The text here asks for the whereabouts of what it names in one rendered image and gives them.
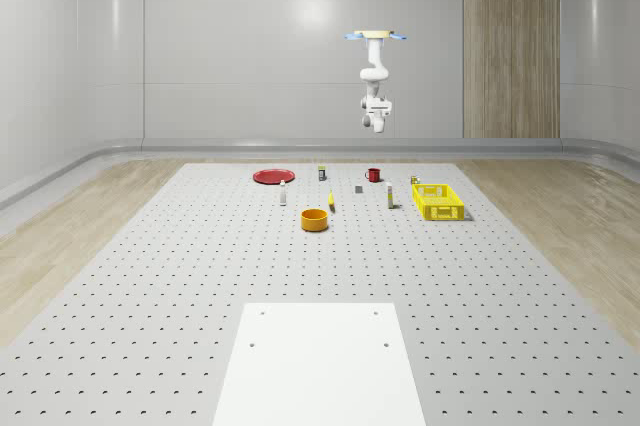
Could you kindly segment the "yellow basket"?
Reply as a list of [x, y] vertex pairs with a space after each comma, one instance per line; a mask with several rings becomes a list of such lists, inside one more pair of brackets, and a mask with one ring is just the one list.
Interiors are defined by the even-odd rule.
[[413, 184], [412, 198], [425, 220], [463, 220], [464, 203], [447, 184]]

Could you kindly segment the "white board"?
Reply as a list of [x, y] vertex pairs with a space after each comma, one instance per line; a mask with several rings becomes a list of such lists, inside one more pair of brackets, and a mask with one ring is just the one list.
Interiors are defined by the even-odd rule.
[[425, 426], [391, 303], [248, 303], [213, 426]]

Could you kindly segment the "yellow bowl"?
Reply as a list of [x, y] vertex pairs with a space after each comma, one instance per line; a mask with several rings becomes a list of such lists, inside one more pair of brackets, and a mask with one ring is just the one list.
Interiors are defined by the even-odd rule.
[[320, 232], [328, 228], [328, 213], [322, 209], [306, 209], [301, 212], [301, 228], [308, 232]]

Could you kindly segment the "red plate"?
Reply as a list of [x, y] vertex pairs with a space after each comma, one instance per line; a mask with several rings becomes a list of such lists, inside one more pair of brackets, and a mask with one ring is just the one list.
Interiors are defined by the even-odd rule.
[[295, 173], [287, 169], [263, 169], [253, 174], [253, 180], [260, 184], [279, 185], [295, 179]]

